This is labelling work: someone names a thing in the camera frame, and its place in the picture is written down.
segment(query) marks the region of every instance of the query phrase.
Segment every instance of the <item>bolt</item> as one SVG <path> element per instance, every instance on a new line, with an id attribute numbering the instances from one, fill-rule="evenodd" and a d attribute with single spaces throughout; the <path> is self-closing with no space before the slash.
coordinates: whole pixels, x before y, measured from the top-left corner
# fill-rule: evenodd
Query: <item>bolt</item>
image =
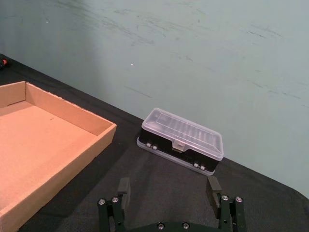
<path id="1" fill-rule="evenodd" d="M 241 198 L 241 197 L 235 197 L 235 200 L 236 200 L 237 202 L 242 202 L 242 198 Z"/>
<path id="2" fill-rule="evenodd" d="M 183 228 L 184 228 L 184 229 L 187 230 L 187 229 L 189 229 L 189 227 L 190 227 L 189 223 L 187 223 L 187 222 L 184 222 L 184 223 L 183 223 Z"/>
<path id="3" fill-rule="evenodd" d="M 99 202 L 98 202 L 98 204 L 100 204 L 100 205 L 105 204 L 105 200 L 104 200 L 104 199 L 100 199 Z"/>
<path id="4" fill-rule="evenodd" d="M 158 223 L 158 229 L 159 229 L 159 230 L 164 229 L 164 224 L 163 224 L 163 223 Z"/>
<path id="5" fill-rule="evenodd" d="M 228 196 L 222 195 L 222 199 L 223 199 L 224 201 L 227 201 L 227 200 L 228 200 Z"/>
<path id="6" fill-rule="evenodd" d="M 112 202 L 116 203 L 116 202 L 118 202 L 118 201 L 119 201 L 118 197 L 113 197 L 113 198 L 112 198 Z"/>

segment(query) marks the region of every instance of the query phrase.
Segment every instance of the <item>plastic storage box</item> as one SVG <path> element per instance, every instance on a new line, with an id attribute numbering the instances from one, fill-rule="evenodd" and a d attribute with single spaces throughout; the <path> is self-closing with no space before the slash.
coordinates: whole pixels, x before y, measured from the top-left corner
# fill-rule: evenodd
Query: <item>plastic storage box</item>
<path id="1" fill-rule="evenodd" d="M 223 158 L 221 134 L 161 109 L 144 120 L 139 147 L 204 175 Z"/>

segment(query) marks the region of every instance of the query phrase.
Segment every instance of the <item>box latch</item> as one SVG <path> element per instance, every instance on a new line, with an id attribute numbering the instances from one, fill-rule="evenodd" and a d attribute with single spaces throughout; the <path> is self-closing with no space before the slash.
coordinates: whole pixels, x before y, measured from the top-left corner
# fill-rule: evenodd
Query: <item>box latch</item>
<path id="1" fill-rule="evenodd" d="M 181 142 L 177 139 L 175 139 L 174 142 L 173 142 L 173 150 L 175 150 L 175 151 L 183 152 L 184 146 L 185 146 L 185 143 Z"/>

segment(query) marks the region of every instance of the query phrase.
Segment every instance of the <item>open cardboard tray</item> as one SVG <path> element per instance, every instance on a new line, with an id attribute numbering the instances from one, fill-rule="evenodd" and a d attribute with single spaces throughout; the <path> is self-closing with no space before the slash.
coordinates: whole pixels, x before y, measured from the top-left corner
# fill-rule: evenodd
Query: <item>open cardboard tray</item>
<path id="1" fill-rule="evenodd" d="M 116 124 L 26 82 L 0 86 L 0 232 L 15 232 L 111 142 Z"/>

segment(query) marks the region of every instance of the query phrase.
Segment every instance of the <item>table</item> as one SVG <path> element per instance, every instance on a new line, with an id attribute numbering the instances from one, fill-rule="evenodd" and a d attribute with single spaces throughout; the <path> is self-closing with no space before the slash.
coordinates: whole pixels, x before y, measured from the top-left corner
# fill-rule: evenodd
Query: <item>table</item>
<path id="1" fill-rule="evenodd" d="M 131 180 L 128 229 L 159 221 L 217 227 L 205 176 L 137 147 L 142 119 L 11 60 L 0 70 L 0 85 L 17 81 L 35 84 L 117 124 L 112 144 L 20 232 L 98 232 L 97 200 L 114 196 L 121 177 Z M 309 231 L 309 200 L 299 192 L 226 158 L 215 176 L 224 193 L 244 198 L 249 232 Z"/>

